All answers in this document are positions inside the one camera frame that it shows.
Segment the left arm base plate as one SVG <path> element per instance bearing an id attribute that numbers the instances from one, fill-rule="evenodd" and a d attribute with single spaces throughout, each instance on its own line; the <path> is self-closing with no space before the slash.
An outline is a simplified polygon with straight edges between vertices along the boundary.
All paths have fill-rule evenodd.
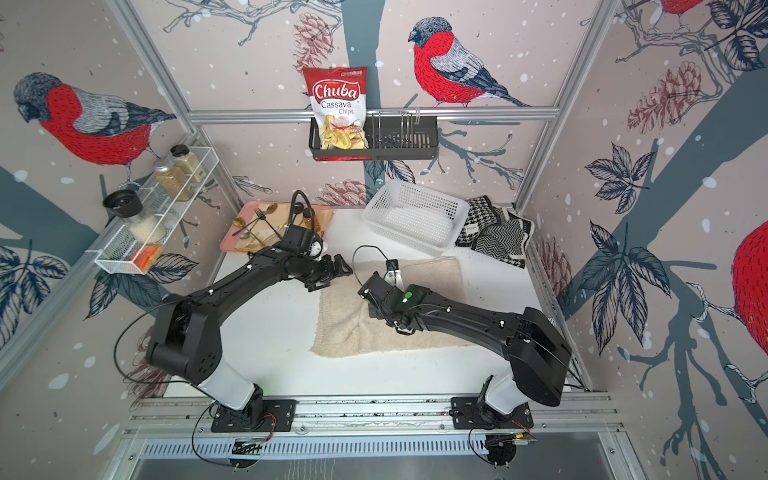
<path id="1" fill-rule="evenodd" d="M 295 399 L 251 401 L 243 410 L 218 406 L 213 413 L 214 433 L 282 433 L 289 432 L 298 402 Z"/>

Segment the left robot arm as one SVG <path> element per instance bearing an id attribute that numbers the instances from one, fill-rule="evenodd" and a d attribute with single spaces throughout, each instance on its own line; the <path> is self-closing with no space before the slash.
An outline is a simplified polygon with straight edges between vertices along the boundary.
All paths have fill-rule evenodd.
<path id="1" fill-rule="evenodd" d="M 280 282 L 297 280 L 314 292 L 352 273 L 341 255 L 323 252 L 318 234 L 290 226 L 275 245 L 251 253 L 222 280 L 186 296 L 171 295 L 157 313 L 146 360 L 223 407 L 258 415 L 263 390 L 224 359 L 221 326 L 252 297 Z"/>

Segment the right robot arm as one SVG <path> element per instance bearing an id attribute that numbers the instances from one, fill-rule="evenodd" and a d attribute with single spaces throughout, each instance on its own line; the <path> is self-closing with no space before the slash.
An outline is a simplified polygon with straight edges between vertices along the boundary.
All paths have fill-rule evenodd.
<path id="1" fill-rule="evenodd" d="M 486 310 L 421 285 L 400 289 L 377 273 L 360 286 L 358 295 L 373 308 L 375 318 L 401 335 L 447 334 L 504 359 L 510 373 L 487 379 L 479 396 L 481 408 L 504 417 L 528 402 L 547 407 L 561 404 L 572 348 L 540 310 Z"/>

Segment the white plastic basket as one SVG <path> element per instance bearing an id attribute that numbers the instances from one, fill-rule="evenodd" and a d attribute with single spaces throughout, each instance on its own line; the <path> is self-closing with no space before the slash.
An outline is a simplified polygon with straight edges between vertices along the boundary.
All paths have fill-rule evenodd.
<path id="1" fill-rule="evenodd" d="M 465 200 L 392 180 L 368 202 L 363 220 L 387 239 L 439 257 L 455 245 L 468 214 Z"/>

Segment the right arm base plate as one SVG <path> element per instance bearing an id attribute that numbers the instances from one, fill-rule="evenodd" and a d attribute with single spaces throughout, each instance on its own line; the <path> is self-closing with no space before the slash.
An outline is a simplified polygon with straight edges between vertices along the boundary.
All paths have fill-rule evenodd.
<path id="1" fill-rule="evenodd" d="M 452 397 L 449 415 L 456 430 L 529 430 L 534 426 L 529 405 L 524 403 L 509 414 L 501 414 L 477 397 Z"/>

